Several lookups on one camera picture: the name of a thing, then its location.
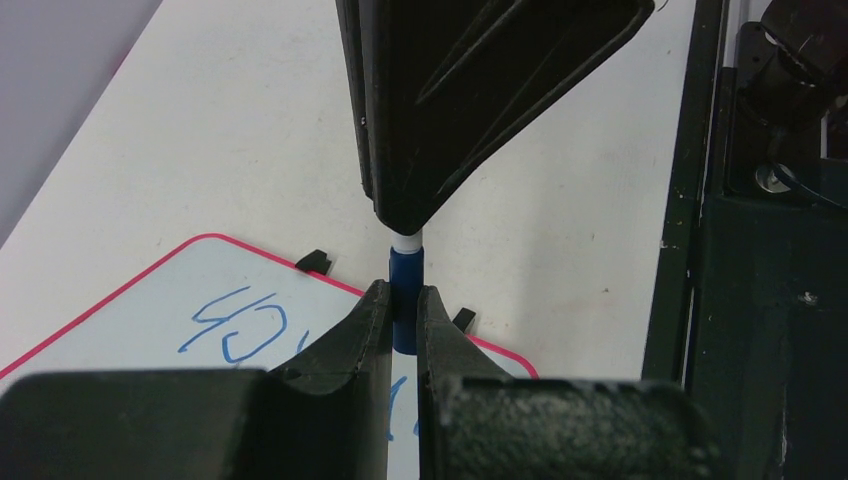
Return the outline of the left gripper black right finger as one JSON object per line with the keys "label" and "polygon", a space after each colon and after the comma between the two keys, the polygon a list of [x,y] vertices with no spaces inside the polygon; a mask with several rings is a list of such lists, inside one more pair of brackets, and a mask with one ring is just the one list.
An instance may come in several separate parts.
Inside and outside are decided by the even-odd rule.
{"label": "left gripper black right finger", "polygon": [[417,306],[424,479],[715,479],[703,412],[656,381],[517,378],[450,319],[438,290]]}

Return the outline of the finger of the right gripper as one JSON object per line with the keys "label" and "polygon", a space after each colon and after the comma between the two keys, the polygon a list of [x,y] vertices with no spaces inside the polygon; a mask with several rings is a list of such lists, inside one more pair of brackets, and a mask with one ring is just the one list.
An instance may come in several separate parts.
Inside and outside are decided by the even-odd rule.
{"label": "finger of the right gripper", "polygon": [[485,160],[631,40],[650,1],[364,1],[360,172],[419,231]]}
{"label": "finger of the right gripper", "polygon": [[372,199],[373,178],[366,124],[365,73],[359,2],[356,0],[336,0],[335,5],[351,98],[361,183],[366,197]]}

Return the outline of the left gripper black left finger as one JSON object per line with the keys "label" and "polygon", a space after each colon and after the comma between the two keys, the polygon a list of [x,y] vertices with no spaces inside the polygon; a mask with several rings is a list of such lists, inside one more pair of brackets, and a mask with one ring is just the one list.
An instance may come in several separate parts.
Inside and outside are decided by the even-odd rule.
{"label": "left gripper black left finger", "polygon": [[1,399],[5,479],[383,479],[389,285],[278,367],[35,374]]}

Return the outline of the pink-framed whiteboard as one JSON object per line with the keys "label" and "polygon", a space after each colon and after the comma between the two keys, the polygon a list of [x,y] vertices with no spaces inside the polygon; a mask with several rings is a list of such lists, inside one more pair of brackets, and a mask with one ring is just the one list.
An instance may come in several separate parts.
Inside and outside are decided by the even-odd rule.
{"label": "pink-framed whiteboard", "polygon": [[[4,368],[1,399],[43,373],[269,371],[343,320],[366,290],[224,235],[200,235]],[[418,439],[416,361],[392,348],[383,479],[417,477]]]}

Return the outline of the blue marker cap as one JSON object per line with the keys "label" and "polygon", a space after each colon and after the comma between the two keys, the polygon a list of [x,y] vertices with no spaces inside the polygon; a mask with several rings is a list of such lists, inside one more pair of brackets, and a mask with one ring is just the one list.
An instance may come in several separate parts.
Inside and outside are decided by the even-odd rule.
{"label": "blue marker cap", "polygon": [[417,302],[424,285],[424,249],[389,255],[389,285],[393,321],[393,348],[400,354],[415,355]]}

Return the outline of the white marker pen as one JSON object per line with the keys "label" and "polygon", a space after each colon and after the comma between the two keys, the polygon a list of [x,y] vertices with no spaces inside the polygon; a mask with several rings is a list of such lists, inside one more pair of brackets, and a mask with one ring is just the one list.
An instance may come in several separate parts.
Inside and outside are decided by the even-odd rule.
{"label": "white marker pen", "polygon": [[419,230],[410,235],[395,231],[390,232],[391,249],[400,255],[413,255],[423,249],[423,231]]}

